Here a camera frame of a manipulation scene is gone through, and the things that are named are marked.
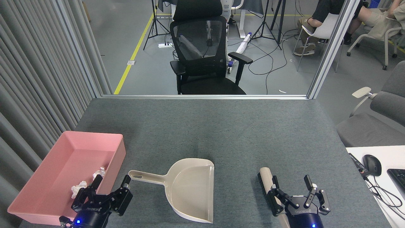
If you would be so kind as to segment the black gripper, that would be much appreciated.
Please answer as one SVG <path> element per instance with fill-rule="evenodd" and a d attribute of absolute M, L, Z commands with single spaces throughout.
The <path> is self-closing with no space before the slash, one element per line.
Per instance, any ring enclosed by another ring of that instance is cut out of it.
<path fill-rule="evenodd" d="M 270 209 L 273 216 L 277 217 L 284 209 L 291 228 L 323 228 L 320 214 L 327 215 L 330 211 L 330 204 L 325 190 L 319 189 L 312 183 L 309 175 L 305 175 L 305 184 L 309 190 L 308 196 L 289 196 L 279 188 L 277 176 L 272 176 L 273 185 L 268 191 Z M 313 202 L 314 197 L 318 198 L 320 206 Z"/>
<path fill-rule="evenodd" d="M 103 177 L 98 174 L 91 185 L 83 180 L 71 187 L 71 198 L 74 199 L 71 209 L 77 212 L 75 228 L 105 228 L 111 214 L 110 209 L 119 216 L 124 215 L 133 198 L 129 187 L 131 177 L 124 176 L 120 188 L 113 192 L 111 199 L 109 195 L 97 195 L 102 180 Z"/>

